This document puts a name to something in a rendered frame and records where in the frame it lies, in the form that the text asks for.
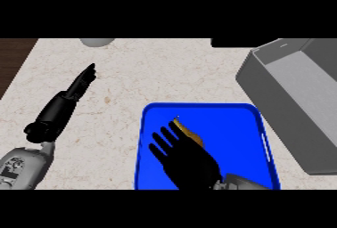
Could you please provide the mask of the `black appliance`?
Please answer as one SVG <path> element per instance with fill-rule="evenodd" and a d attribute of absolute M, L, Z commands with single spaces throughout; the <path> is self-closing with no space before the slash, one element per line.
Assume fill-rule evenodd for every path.
<path fill-rule="evenodd" d="M 268 44 L 273 41 L 276 41 L 276 38 L 239 39 L 224 37 L 214 38 L 211 40 L 211 46 L 214 48 L 253 48 Z"/>

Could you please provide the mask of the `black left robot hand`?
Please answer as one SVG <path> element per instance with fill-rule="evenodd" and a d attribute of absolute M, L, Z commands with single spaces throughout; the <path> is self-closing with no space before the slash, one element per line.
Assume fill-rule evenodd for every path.
<path fill-rule="evenodd" d="M 92 64 L 79 74 L 70 88 L 48 102 L 36 121 L 24 129 L 32 143 L 54 142 L 63 134 L 79 100 L 97 78 L 95 73 L 95 64 Z"/>

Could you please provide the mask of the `pale grey round object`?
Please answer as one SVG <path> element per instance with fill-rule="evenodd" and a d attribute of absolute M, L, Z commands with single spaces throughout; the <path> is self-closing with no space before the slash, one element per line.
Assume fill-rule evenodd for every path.
<path fill-rule="evenodd" d="M 113 38 L 82 38 L 81 42 L 88 46 L 88 47 L 104 47 L 109 44 L 112 44 L 115 41 Z"/>

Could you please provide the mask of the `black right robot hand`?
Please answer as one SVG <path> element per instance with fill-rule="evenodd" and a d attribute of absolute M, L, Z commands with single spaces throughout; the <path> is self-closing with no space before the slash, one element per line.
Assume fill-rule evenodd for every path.
<path fill-rule="evenodd" d="M 175 122 L 169 123 L 169 127 L 174 132 L 163 126 L 162 133 L 171 144 L 157 133 L 153 133 L 156 144 L 150 144 L 151 153 L 163 164 L 163 171 L 181 191 L 212 190 L 222 180 L 219 164 Z"/>

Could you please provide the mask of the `blue plastic tray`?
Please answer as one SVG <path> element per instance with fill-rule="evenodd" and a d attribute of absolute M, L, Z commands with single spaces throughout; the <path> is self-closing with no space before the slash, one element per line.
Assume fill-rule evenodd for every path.
<path fill-rule="evenodd" d="M 178 120 L 199 135 L 222 174 L 237 174 L 279 190 L 280 178 L 258 108 L 248 103 L 153 103 L 143 112 L 135 173 L 138 190 L 174 190 L 163 165 L 151 154 L 153 136 Z"/>

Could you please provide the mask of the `grey open box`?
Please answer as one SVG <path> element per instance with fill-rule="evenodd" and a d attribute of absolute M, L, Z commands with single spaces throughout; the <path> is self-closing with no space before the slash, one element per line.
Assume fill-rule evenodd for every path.
<path fill-rule="evenodd" d="M 337 38 L 250 50 L 236 80 L 310 175 L 337 175 Z"/>

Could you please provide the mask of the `yellow-brown pear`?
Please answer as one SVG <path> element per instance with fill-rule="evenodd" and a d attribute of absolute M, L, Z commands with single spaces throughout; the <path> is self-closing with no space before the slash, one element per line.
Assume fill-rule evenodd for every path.
<path fill-rule="evenodd" d="M 196 143 L 202 146 L 202 148 L 205 148 L 205 143 L 203 143 L 203 139 L 202 139 L 200 135 L 197 133 L 194 133 L 188 129 L 188 127 L 183 124 L 183 122 L 180 121 L 180 117 L 175 118 L 174 122 L 175 122 L 178 128 L 185 133 L 185 135 L 196 141 Z"/>

